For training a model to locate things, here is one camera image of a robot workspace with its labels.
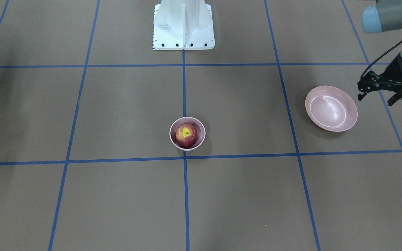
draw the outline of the bowl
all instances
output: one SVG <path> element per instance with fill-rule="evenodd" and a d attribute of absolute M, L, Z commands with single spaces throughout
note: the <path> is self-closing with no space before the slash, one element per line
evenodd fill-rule
<path fill-rule="evenodd" d="M 176 141 L 176 129 L 180 125 L 185 123 L 192 124 L 193 127 L 195 127 L 196 132 L 198 133 L 198 140 L 190 148 L 180 147 Z M 177 119 L 172 124 L 172 126 L 170 127 L 169 135 L 173 145 L 176 146 L 178 149 L 181 149 L 183 151 L 192 151 L 198 148 L 204 142 L 204 138 L 206 138 L 206 129 L 204 128 L 204 125 L 201 123 L 201 121 L 199 121 L 198 119 L 195 119 L 194 117 L 190 116 L 185 116 L 180 119 Z"/>
<path fill-rule="evenodd" d="M 343 132 L 353 127 L 358 109 L 351 97 L 333 86 L 312 89 L 305 99 L 306 113 L 318 126 L 332 132 Z"/>

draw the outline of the apple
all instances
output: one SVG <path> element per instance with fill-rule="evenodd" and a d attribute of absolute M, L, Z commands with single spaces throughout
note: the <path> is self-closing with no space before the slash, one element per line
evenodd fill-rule
<path fill-rule="evenodd" d="M 192 124 L 182 124 L 176 129 L 176 141 L 180 147 L 189 148 L 198 140 L 198 132 Z"/>

